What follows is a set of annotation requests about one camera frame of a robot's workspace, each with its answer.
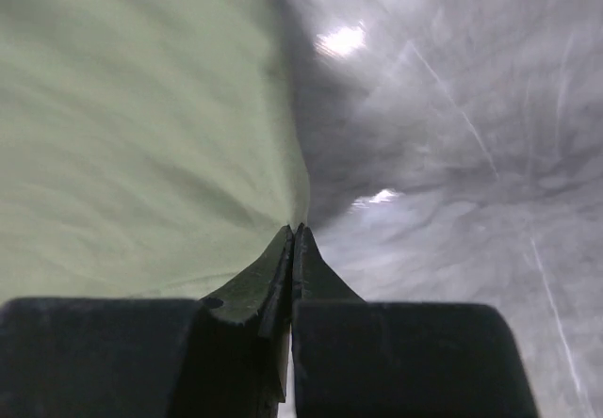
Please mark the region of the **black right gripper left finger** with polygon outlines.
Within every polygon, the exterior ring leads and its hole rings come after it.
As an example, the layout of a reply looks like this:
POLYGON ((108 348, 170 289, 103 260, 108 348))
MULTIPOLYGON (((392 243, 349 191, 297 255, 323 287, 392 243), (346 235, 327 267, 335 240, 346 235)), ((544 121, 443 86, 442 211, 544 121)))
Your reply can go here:
POLYGON ((5 417, 272 417, 294 234, 207 296, 20 297, 1 308, 5 417))

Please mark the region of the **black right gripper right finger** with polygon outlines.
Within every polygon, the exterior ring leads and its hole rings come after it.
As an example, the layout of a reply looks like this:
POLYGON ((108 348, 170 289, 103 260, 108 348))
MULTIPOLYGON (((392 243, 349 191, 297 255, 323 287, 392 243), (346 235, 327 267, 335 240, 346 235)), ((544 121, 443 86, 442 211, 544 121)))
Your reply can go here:
POLYGON ((513 333, 479 303, 369 302, 295 235, 292 355, 300 417, 535 417, 513 333))

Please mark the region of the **olive green tank top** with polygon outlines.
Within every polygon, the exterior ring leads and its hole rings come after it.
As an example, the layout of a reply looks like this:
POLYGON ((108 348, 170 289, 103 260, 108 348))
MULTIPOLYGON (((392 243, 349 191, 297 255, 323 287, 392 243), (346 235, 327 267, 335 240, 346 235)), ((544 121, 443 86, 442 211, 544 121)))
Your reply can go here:
POLYGON ((306 220, 276 0, 1 0, 1 297, 202 297, 306 220))

